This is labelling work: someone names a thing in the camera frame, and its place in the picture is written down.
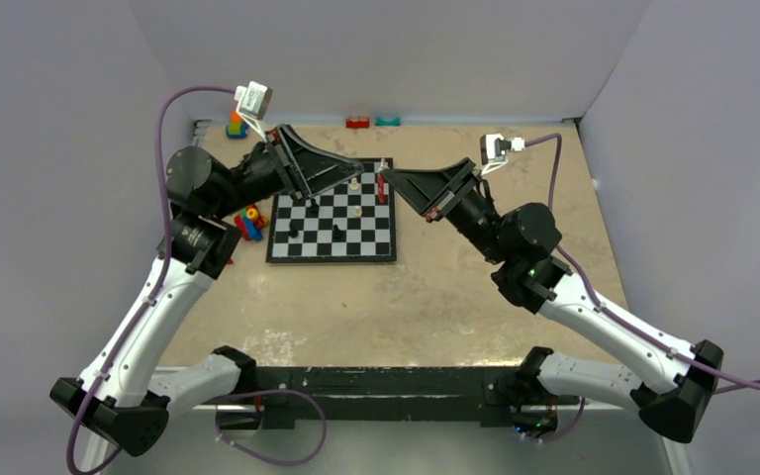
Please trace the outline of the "red key tag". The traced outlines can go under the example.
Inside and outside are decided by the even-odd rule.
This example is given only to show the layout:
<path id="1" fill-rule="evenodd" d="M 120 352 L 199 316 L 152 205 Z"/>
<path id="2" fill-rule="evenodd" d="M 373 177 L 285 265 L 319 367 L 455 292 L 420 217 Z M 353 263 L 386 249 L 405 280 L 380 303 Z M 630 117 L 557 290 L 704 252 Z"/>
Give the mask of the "red key tag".
<path id="1" fill-rule="evenodd" d="M 381 171 L 376 174 L 376 196 L 379 204 L 387 203 L 386 180 Z"/>

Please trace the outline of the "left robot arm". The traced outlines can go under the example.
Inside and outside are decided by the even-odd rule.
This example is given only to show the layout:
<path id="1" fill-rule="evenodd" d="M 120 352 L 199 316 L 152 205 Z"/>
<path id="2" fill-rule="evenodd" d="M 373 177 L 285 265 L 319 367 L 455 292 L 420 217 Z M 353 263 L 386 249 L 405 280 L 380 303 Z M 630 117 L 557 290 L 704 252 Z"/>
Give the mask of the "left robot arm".
<path id="1" fill-rule="evenodd" d="M 161 178 L 172 217 L 137 299 L 92 363 L 54 383 L 51 399 L 130 456 L 145 454 L 173 418 L 200 404 L 249 401 L 258 386 L 255 362 L 229 346 L 172 376 L 154 374 L 240 241 L 228 217 L 279 194 L 317 196 L 362 170 L 359 161 L 312 146 L 288 125 L 269 131 L 233 167 L 198 146 L 176 151 Z"/>

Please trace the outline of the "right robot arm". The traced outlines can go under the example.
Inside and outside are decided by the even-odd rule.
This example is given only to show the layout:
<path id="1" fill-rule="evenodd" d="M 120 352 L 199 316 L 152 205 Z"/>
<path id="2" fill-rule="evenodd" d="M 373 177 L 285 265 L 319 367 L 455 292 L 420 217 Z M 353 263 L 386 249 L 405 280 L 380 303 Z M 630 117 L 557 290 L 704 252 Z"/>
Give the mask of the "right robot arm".
<path id="1" fill-rule="evenodd" d="M 722 349 L 691 343 L 637 318 L 595 291 L 574 264 L 555 256 L 562 235 L 551 210 L 530 202 L 496 210 L 469 159 L 437 170 L 385 169 L 386 184 L 429 223 L 448 221 L 495 265 L 491 278 L 513 306 L 582 335 L 612 363 L 533 348 L 498 396 L 516 408 L 589 400 L 635 411 L 659 435 L 692 441 L 716 390 Z"/>

